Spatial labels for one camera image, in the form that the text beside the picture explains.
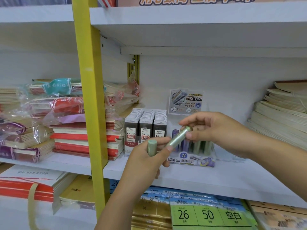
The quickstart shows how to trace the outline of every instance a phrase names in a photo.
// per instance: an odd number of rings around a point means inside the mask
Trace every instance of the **yellow notebook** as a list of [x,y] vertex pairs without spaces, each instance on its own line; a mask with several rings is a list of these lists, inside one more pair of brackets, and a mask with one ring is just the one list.
[[95,204],[94,188],[91,176],[78,175],[75,180],[60,195],[64,202],[84,202]]

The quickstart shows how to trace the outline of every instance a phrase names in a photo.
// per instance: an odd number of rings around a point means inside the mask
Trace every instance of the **sticker label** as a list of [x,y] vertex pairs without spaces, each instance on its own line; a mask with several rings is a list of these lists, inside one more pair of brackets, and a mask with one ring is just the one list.
[[212,206],[171,205],[173,229],[190,229],[200,227],[245,227],[252,229],[244,212],[231,211]]
[[155,137],[164,137],[165,136],[165,131],[163,131],[163,130],[156,130],[154,136]]
[[126,128],[126,141],[135,143],[135,128],[133,127]]
[[186,88],[172,89],[169,94],[170,115],[191,115],[201,111],[204,93]]
[[150,138],[150,128],[141,128],[141,143]]

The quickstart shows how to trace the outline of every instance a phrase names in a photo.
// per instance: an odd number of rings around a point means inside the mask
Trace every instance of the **green pencil lead tube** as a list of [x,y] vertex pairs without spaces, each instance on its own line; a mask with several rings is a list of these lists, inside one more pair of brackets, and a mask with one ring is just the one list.
[[171,141],[168,142],[166,146],[170,145],[173,148],[175,148],[177,145],[179,145],[181,143],[181,141],[183,141],[185,139],[186,133],[188,133],[189,131],[192,131],[192,130],[193,129],[191,127],[186,126],[184,129],[179,131],[179,133],[173,139],[171,139]]
[[147,153],[150,157],[157,153],[157,141],[155,139],[148,140]]
[[198,155],[200,148],[201,148],[201,141],[199,140],[194,143],[193,154]]

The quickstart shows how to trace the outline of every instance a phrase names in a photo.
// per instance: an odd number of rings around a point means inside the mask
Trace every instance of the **right hand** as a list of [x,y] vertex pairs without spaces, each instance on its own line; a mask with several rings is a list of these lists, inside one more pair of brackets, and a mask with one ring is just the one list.
[[186,134],[187,139],[212,141],[241,158],[249,158],[261,144],[261,134],[220,112],[198,112],[184,118],[179,124],[193,127],[193,131]]

